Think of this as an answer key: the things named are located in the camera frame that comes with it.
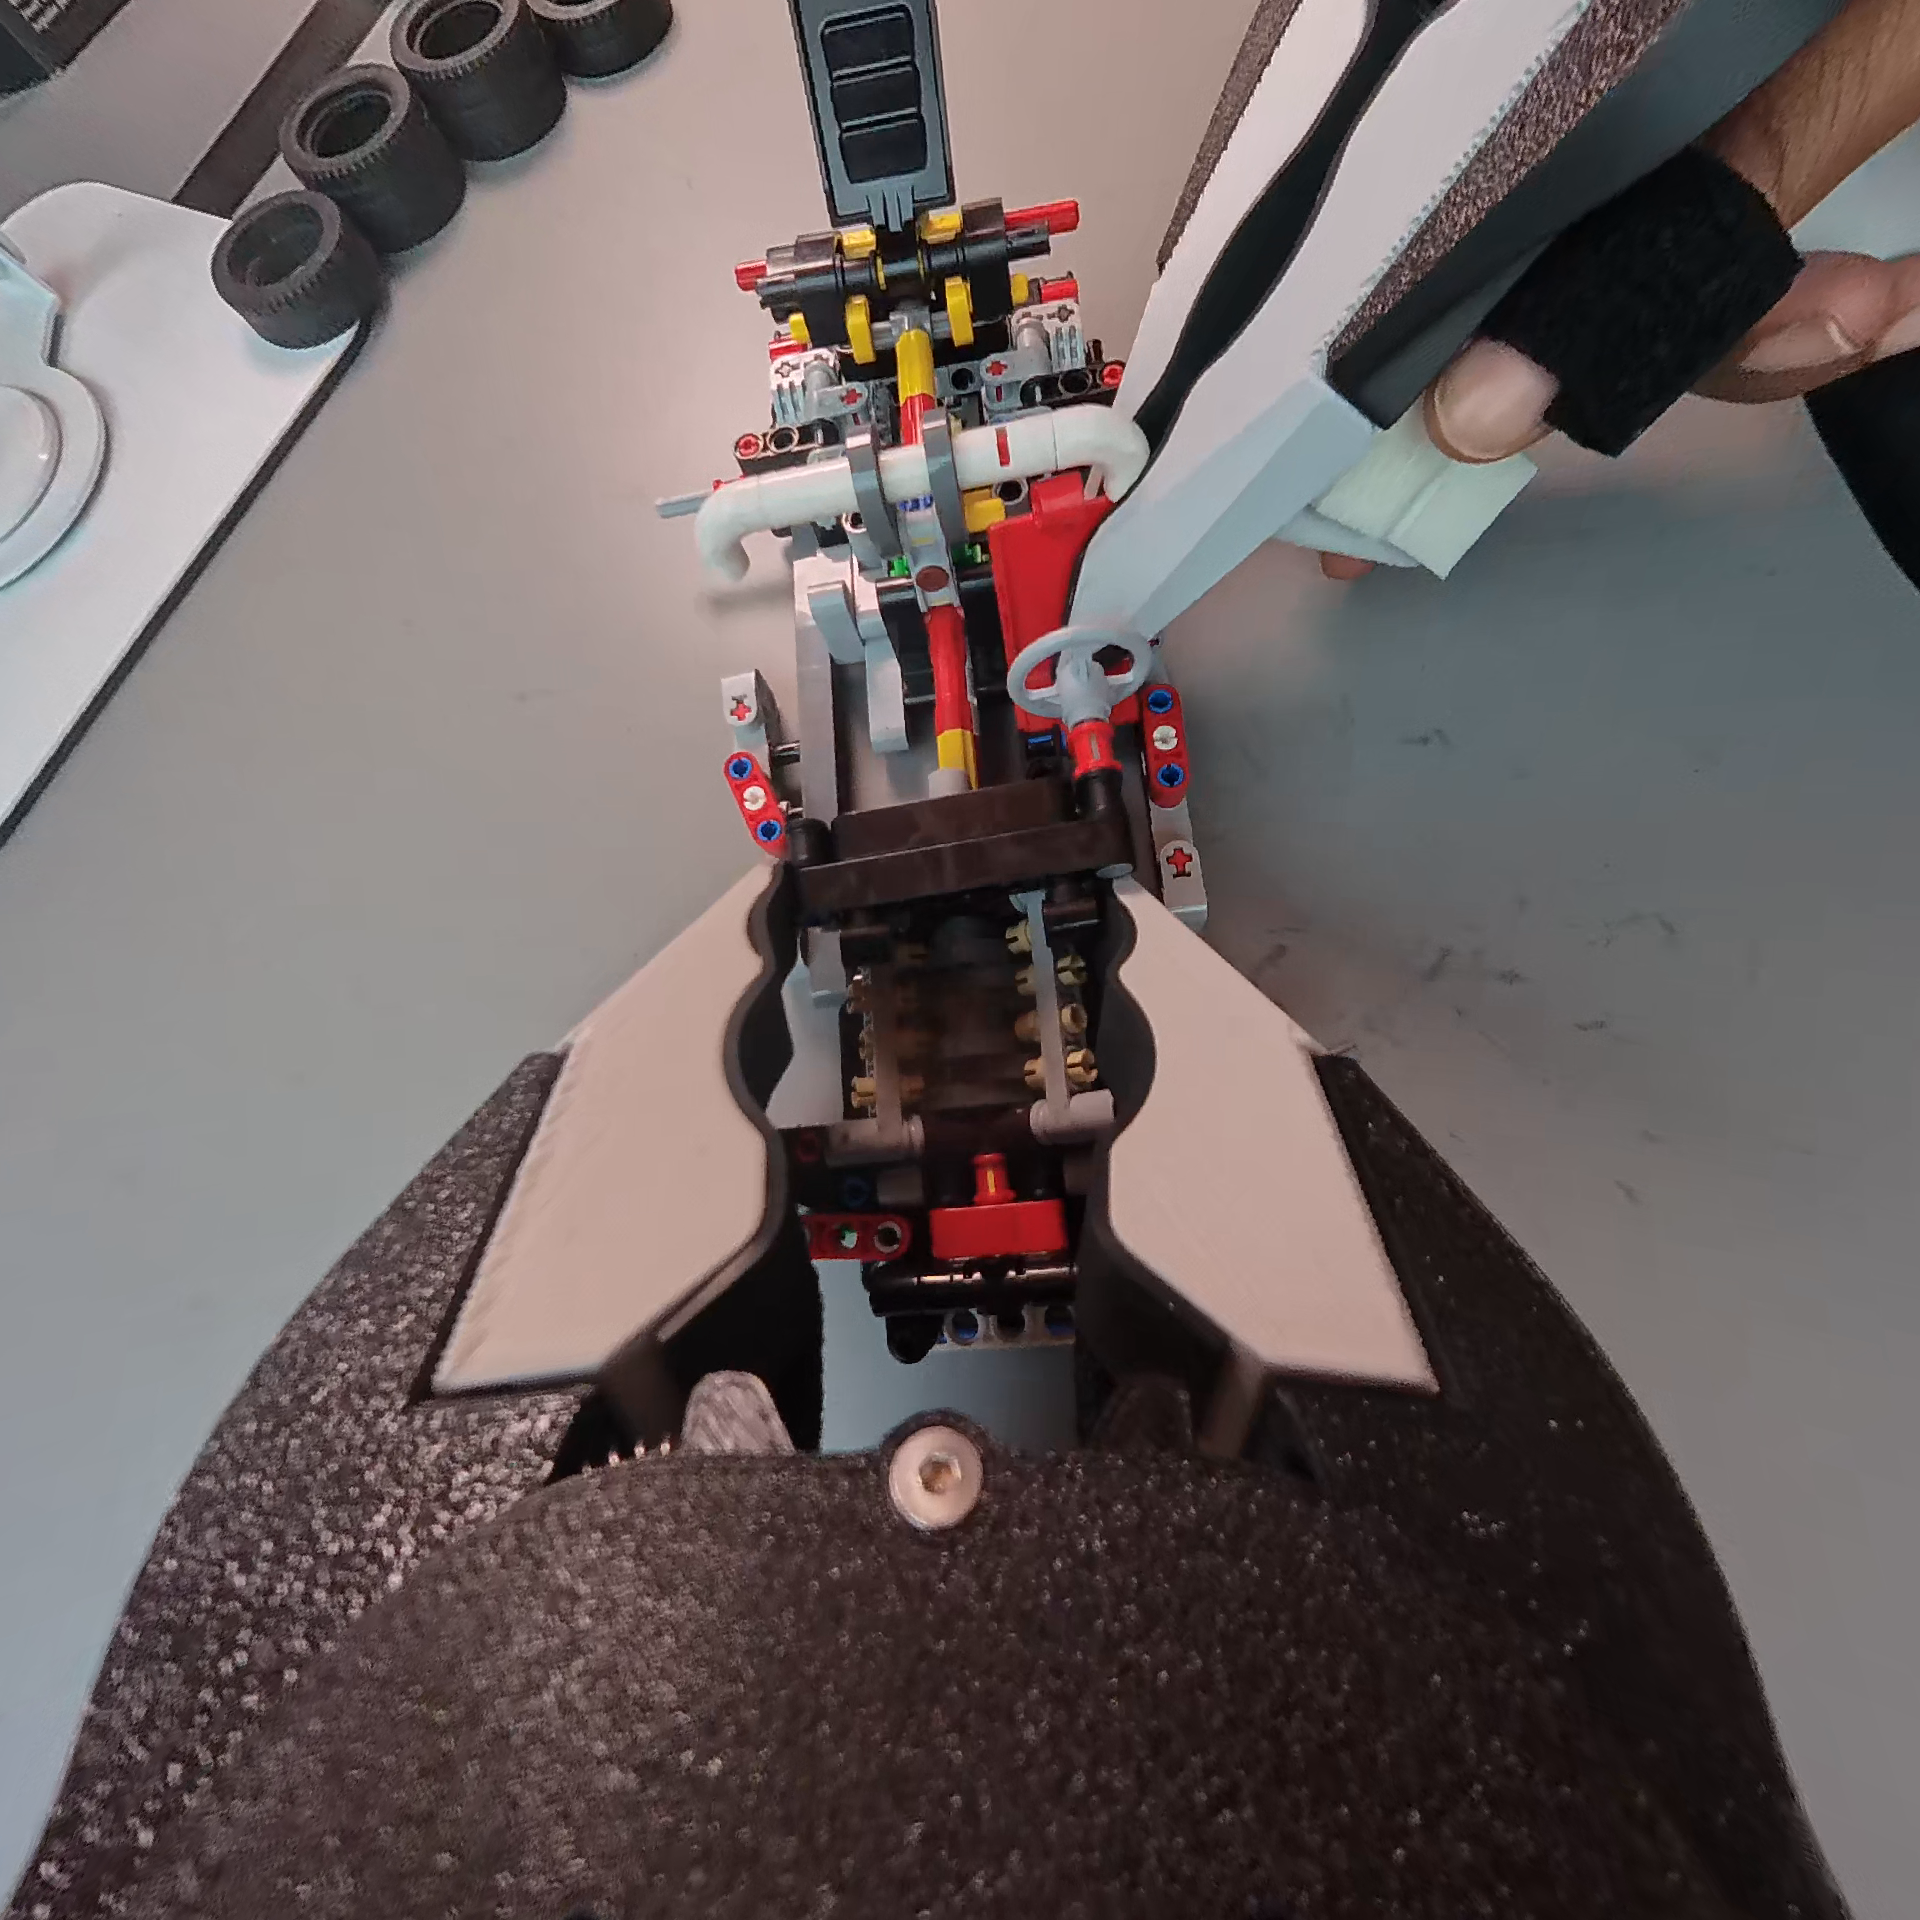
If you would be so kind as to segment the black rubber tyre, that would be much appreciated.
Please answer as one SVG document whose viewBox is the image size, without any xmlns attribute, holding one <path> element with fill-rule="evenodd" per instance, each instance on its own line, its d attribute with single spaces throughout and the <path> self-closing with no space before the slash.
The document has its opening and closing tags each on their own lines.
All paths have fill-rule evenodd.
<svg viewBox="0 0 1920 1920">
<path fill-rule="evenodd" d="M 352 64 L 309 87 L 281 118 L 279 151 L 383 255 L 431 237 L 464 203 L 461 158 L 409 79 L 383 64 Z"/>
<path fill-rule="evenodd" d="M 238 212 L 213 248 L 209 280 L 251 330 L 277 348 L 336 341 L 381 299 L 369 242 L 315 190 L 279 191 Z"/>
<path fill-rule="evenodd" d="M 391 24 L 391 60 L 465 159 L 525 154 L 566 106 L 559 62 L 523 2 L 409 2 Z"/>
<path fill-rule="evenodd" d="M 606 79 L 647 60 L 673 22 L 665 0 L 525 2 L 559 70 L 576 79 Z"/>
</svg>

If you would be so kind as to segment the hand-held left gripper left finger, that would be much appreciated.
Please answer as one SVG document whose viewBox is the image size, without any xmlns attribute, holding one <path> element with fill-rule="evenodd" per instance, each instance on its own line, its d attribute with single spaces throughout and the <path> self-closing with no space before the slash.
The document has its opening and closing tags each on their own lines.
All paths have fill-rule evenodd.
<svg viewBox="0 0 1920 1920">
<path fill-rule="evenodd" d="M 753 1374 L 823 1437 L 824 1312 L 768 1100 L 793 1040 L 793 876 L 751 868 L 566 1038 L 431 1389 L 590 1380 L 623 1436 Z"/>
</svg>

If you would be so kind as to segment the toy brick car model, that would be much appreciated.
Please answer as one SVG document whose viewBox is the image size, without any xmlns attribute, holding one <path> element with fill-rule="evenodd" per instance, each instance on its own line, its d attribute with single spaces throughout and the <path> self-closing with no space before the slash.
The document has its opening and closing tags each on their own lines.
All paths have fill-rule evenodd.
<svg viewBox="0 0 1920 1920">
<path fill-rule="evenodd" d="M 1121 360 L 1049 271 L 1069 199 L 959 202 L 936 10 L 791 4 L 829 221 L 735 267 L 773 324 L 735 477 L 783 544 L 803 718 L 726 684 L 726 786 L 798 876 L 839 1082 L 776 1119 L 815 1263 L 853 1263 L 899 1363 L 1075 1340 L 1113 1131 L 1088 981 L 1113 882 L 1200 908 L 1182 702 L 1125 643 L 1057 645 L 1113 511 Z"/>
</svg>

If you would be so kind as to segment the person's right hand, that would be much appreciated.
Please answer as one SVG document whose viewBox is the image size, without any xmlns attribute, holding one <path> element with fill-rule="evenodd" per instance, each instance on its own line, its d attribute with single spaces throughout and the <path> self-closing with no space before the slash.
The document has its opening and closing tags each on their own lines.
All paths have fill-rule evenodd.
<svg viewBox="0 0 1920 1920">
<path fill-rule="evenodd" d="M 1449 460 L 1550 431 L 1617 455 L 1684 394 L 1800 398 L 1918 578 L 1918 261 L 1798 253 L 1790 228 L 1916 125 L 1918 4 L 1853 2 L 1699 143 L 1556 237 L 1423 394 Z"/>
</svg>

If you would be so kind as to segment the black set box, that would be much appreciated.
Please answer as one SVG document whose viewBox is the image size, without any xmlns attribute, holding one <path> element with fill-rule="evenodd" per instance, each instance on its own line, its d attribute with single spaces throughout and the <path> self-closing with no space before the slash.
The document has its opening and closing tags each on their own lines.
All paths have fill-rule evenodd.
<svg viewBox="0 0 1920 1920">
<path fill-rule="evenodd" d="M 1 93 L 63 70 L 109 14 L 95 2 L 1 2 Z"/>
</svg>

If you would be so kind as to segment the white tray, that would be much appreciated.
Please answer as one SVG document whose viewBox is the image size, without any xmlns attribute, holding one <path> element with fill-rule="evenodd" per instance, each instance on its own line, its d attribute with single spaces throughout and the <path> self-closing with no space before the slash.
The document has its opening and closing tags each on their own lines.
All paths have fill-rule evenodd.
<svg viewBox="0 0 1920 1920">
<path fill-rule="evenodd" d="M 360 346 L 265 342 L 223 228 L 107 183 L 5 221 L 5 831 Z"/>
</svg>

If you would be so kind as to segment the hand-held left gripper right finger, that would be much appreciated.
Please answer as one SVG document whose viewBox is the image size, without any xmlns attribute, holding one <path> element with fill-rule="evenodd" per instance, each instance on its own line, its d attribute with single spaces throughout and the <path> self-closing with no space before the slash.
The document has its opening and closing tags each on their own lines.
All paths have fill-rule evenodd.
<svg viewBox="0 0 1920 1920">
<path fill-rule="evenodd" d="M 1118 1131 L 1080 1255 L 1093 1355 L 1182 1379 L 1206 1453 L 1245 1452 L 1275 1380 L 1436 1396 L 1317 1045 L 1134 880 L 1103 963 Z"/>
</svg>

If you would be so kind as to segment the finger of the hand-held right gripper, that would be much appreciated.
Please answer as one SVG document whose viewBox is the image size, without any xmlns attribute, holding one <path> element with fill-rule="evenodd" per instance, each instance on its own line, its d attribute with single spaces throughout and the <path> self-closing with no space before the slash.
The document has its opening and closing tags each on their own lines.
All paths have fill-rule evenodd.
<svg viewBox="0 0 1920 1920">
<path fill-rule="evenodd" d="M 1360 115 L 1311 227 L 1237 341 L 1183 406 L 1125 501 L 1091 538 L 1069 623 L 1158 634 L 1261 542 L 1324 546 L 1447 576 L 1535 472 L 1526 455 L 1454 464 L 1413 400 L 1381 424 L 1328 381 L 1340 315 L 1408 237 L 1431 187 L 1390 181 L 1390 158 L 1449 176 L 1512 93 L 1469 60 L 1520 30 L 1525 77 L 1576 21 L 1576 4 L 1462 2 L 1420 32 Z"/>
<path fill-rule="evenodd" d="M 1174 205 L 1120 387 L 1118 406 L 1152 448 L 1299 253 L 1404 51 L 1404 2 L 1257 6 Z"/>
</svg>

